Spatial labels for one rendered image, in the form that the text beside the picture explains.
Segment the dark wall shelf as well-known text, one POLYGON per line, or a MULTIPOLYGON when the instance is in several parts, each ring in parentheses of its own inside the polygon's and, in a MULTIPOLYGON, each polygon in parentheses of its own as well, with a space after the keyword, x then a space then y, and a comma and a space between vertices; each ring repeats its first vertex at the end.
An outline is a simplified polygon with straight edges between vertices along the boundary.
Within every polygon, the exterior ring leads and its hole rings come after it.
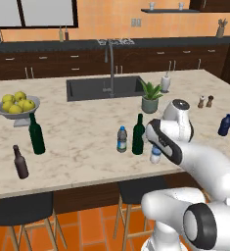
POLYGON ((197 14, 200 11, 197 10, 191 10, 191 9, 141 9, 142 12, 147 13, 147 14, 197 14))

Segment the yellow-green apple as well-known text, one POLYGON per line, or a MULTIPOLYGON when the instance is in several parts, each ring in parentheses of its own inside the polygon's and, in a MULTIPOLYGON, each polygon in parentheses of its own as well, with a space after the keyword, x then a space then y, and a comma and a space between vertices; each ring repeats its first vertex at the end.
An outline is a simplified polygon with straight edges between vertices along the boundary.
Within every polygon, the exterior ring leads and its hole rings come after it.
POLYGON ((10 109, 9 109, 9 113, 10 114, 20 114, 23 112, 23 108, 19 105, 13 105, 10 109))
POLYGON ((19 102, 19 101, 21 101, 21 100, 23 100, 25 98, 26 98, 26 94, 24 92, 18 91, 18 92, 15 93, 15 99, 16 99, 17 102, 19 102))
POLYGON ((14 105, 14 103, 12 101, 6 101, 3 103, 2 105, 2 109, 5 111, 5 112, 9 112, 10 108, 14 105))
POLYGON ((35 108, 35 103, 32 100, 22 100, 19 102, 19 105, 23 108, 24 112, 35 108))
POLYGON ((7 101, 11 101, 11 102, 15 103, 16 102, 15 96, 12 95, 12 94, 6 94, 6 95, 4 95, 2 97, 2 102, 5 103, 7 101))

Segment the white soap dispenser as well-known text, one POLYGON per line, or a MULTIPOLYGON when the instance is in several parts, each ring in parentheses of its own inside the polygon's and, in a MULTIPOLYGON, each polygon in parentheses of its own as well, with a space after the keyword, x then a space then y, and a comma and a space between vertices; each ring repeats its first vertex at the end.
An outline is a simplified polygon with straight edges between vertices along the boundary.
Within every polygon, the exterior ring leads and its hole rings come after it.
POLYGON ((165 75, 161 78, 161 92, 166 93, 168 91, 170 81, 170 76, 168 75, 168 73, 165 73, 165 75))

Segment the grey tap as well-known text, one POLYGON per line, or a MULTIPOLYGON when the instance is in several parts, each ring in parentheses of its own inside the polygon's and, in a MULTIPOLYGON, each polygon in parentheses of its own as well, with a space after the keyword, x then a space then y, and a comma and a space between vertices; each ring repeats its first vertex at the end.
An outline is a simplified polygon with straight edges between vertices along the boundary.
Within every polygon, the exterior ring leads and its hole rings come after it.
POLYGON ((113 45, 111 43, 111 40, 108 39, 106 42, 106 49, 105 49, 105 63, 110 62, 111 63, 111 87, 110 88, 103 88, 104 92, 109 92, 110 93, 110 97, 114 98, 115 97, 115 88, 114 88, 114 78, 115 78, 115 74, 114 74, 114 49, 113 49, 113 45))

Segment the green plant in grey pot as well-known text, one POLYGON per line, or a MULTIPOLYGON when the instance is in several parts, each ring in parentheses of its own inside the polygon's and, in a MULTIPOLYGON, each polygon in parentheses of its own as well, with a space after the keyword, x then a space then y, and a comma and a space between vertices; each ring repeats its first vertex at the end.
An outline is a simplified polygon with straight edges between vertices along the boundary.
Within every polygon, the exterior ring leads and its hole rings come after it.
POLYGON ((142 96, 142 110, 146 114, 152 114, 158 109, 159 99, 162 97, 161 86, 153 86, 150 82, 141 81, 144 95, 142 96))

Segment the black framed window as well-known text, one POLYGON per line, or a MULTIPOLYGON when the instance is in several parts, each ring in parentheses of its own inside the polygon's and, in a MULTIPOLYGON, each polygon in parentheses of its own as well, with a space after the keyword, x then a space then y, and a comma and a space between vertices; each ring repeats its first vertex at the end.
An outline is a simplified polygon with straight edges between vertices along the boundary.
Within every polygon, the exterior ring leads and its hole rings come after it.
POLYGON ((1 27, 78 27, 76 0, 0 0, 1 27))

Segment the dark wood cupboard run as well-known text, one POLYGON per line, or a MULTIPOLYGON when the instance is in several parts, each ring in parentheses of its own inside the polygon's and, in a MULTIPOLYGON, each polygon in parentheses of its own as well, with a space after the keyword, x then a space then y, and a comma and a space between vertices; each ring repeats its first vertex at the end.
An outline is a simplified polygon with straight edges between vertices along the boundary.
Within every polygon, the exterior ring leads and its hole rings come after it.
MULTIPOLYGON (((107 75, 105 46, 31 44, 0 46, 0 80, 107 75)), ((230 84, 230 44, 114 46, 114 74, 205 70, 230 84)))

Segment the dark grey sink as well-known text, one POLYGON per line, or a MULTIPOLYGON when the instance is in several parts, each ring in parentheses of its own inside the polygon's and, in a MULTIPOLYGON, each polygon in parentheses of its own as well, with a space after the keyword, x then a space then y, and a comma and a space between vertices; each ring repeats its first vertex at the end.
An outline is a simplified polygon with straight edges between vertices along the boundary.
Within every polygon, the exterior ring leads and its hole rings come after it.
MULTIPOLYGON (((115 98, 142 96, 144 94, 143 79, 138 75, 116 76, 114 78, 115 98)), ((109 99, 110 91, 105 92, 104 88, 111 87, 109 77, 82 78, 67 80, 68 101, 84 101, 109 99)))

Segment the dark wood kitchen island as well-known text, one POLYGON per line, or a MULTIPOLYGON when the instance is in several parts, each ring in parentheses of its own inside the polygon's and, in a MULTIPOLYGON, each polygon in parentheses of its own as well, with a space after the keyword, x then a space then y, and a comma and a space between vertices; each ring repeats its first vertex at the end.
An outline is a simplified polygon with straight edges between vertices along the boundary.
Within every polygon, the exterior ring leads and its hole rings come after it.
MULTIPOLYGON (((187 173, 162 176, 167 188, 201 188, 187 173)), ((118 182, 71 188, 53 193, 53 207, 59 214, 114 205, 118 202, 118 182)))

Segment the black seat wooden stool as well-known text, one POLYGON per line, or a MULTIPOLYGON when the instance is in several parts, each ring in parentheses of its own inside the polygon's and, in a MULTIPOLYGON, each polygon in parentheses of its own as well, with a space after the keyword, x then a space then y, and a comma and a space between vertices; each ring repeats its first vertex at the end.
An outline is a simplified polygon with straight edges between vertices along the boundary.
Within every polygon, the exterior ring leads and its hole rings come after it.
POLYGON ((59 251, 57 234, 60 235, 64 247, 68 248, 53 207, 52 192, 1 199, 0 226, 8 228, 15 251, 20 251, 22 234, 28 251, 32 251, 26 230, 40 226, 46 226, 54 251, 59 251))
POLYGON ((167 184, 162 176, 151 176, 120 181, 118 189, 119 197, 113 238, 116 238, 119 221, 122 221, 124 232, 121 251, 125 251, 128 239, 152 233, 151 230, 147 230, 147 220, 144 220, 142 231, 130 233, 130 214, 141 210, 141 200, 144 194, 155 190, 167 189, 167 184))

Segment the tan pot of tools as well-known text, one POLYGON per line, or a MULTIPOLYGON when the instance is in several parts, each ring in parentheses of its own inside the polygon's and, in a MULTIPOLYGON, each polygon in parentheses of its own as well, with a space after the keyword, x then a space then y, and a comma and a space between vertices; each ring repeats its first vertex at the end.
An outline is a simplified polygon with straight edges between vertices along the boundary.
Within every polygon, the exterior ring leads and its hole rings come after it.
POLYGON ((216 32, 216 37, 217 38, 222 38, 223 37, 224 30, 225 30, 225 27, 226 27, 227 24, 228 24, 228 21, 226 19, 224 19, 224 20, 219 19, 218 20, 218 29, 217 29, 217 32, 216 32))

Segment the dark wood wall cupboard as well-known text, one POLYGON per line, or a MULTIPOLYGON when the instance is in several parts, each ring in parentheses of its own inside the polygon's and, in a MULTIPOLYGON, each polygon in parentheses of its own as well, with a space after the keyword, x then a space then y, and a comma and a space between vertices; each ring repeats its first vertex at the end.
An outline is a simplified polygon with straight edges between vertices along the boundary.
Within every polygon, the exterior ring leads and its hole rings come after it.
POLYGON ((189 9, 204 13, 230 13, 230 0, 190 0, 189 9))

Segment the clear plastic water bottle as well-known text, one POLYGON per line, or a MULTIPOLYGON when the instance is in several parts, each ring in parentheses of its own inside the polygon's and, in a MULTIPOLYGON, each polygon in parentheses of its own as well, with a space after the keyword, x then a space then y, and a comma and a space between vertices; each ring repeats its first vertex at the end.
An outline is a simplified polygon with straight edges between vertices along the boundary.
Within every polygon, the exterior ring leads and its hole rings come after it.
POLYGON ((125 127, 122 125, 117 133, 117 145, 116 150, 120 153, 126 151, 126 141, 127 141, 127 132, 125 127))

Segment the grey fruit bowl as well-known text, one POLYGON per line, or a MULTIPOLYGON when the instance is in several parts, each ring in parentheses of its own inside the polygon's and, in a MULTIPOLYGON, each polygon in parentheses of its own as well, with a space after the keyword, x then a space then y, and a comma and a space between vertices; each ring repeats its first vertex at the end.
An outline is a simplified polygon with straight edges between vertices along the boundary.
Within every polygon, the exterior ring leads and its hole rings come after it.
POLYGON ((15 121, 14 122, 14 127, 17 127, 17 126, 29 126, 30 125, 29 114, 34 113, 38 109, 38 107, 40 105, 40 100, 39 100, 38 97, 30 96, 30 95, 27 95, 27 98, 29 100, 32 100, 34 102, 34 104, 35 104, 35 107, 32 110, 29 110, 27 112, 23 112, 23 113, 20 113, 20 114, 9 114, 9 113, 5 112, 2 109, 3 103, 0 102, 0 115, 5 117, 6 119, 14 120, 15 121))

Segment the small white plastic bottle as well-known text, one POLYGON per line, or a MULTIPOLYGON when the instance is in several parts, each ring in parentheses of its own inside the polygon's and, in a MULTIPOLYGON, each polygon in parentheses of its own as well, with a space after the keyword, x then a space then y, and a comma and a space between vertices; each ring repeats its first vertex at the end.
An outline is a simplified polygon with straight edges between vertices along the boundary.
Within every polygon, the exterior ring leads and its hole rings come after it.
POLYGON ((157 146, 152 147, 150 161, 157 164, 161 159, 161 150, 157 146))

